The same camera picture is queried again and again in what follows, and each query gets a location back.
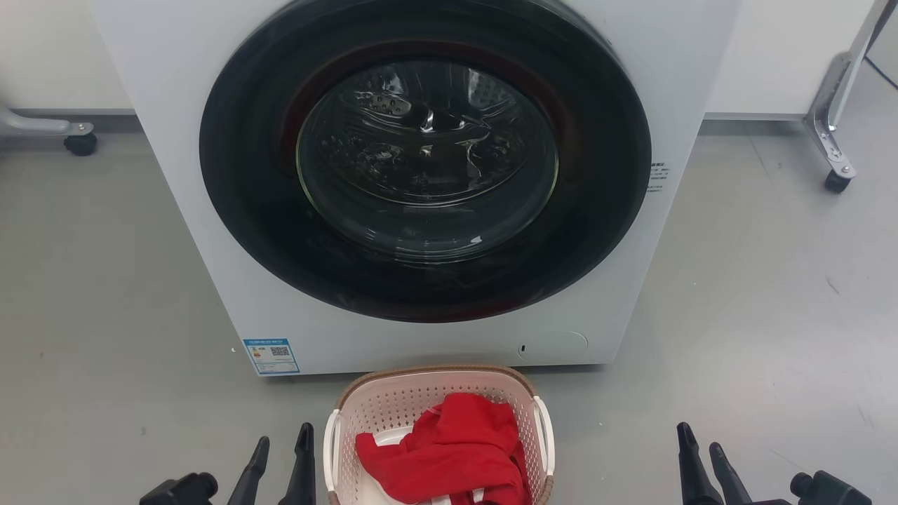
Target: white wall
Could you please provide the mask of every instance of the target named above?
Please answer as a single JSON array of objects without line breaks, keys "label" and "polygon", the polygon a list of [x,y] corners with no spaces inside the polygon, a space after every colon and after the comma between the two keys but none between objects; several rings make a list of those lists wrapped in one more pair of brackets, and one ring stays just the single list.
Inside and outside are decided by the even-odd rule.
[{"label": "white wall", "polygon": [[874,0],[743,0],[709,113],[804,115]]},{"label": "white wall", "polygon": [[867,55],[884,74],[898,83],[898,10],[889,18]]},{"label": "white wall", "polygon": [[14,109],[132,109],[87,0],[0,0],[0,100]]}]

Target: white washing machine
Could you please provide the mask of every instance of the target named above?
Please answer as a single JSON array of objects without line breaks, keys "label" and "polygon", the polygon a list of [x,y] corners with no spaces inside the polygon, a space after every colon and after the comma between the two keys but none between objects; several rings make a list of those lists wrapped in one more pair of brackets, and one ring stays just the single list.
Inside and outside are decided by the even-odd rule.
[{"label": "white washing machine", "polygon": [[266,376],[612,361],[738,6],[93,2]]}]

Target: caster wheel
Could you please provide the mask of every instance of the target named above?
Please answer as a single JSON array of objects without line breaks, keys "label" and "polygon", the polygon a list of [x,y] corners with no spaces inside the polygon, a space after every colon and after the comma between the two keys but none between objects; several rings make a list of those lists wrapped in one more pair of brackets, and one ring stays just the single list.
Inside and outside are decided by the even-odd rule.
[{"label": "caster wheel", "polygon": [[66,137],[63,146],[66,146],[66,149],[73,155],[89,156],[97,150],[97,136],[88,133],[87,135]]},{"label": "caster wheel", "polygon": [[830,170],[830,174],[826,176],[826,182],[823,183],[823,186],[833,193],[841,193],[845,191],[845,188],[848,188],[849,182],[851,182],[851,179],[845,179],[839,176],[835,170]]}]

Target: laundry basket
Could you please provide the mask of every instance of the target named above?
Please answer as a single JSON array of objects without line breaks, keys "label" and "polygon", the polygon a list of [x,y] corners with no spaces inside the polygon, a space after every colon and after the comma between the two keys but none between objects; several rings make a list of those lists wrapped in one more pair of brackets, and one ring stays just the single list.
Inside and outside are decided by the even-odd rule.
[{"label": "laundry basket", "polygon": [[421,413],[452,393],[480,394],[512,406],[533,505],[545,505],[555,471],[555,440],[546,405],[523,375],[511,368],[482,365],[388,370],[360,377],[349,385],[324,431],[321,461],[331,505],[370,505],[364,480],[371,477],[356,454],[357,434],[373,433],[379,444],[385,440],[399,443]]}]

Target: door glass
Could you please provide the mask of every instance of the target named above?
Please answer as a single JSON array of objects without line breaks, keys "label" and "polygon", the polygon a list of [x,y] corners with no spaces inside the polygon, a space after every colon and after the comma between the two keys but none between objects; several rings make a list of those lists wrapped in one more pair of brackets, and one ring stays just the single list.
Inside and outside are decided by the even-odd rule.
[{"label": "door glass", "polygon": [[552,193],[548,122],[499,79],[447,61],[352,75],[296,146],[306,196],[350,240],[401,260],[462,261],[521,232]]}]

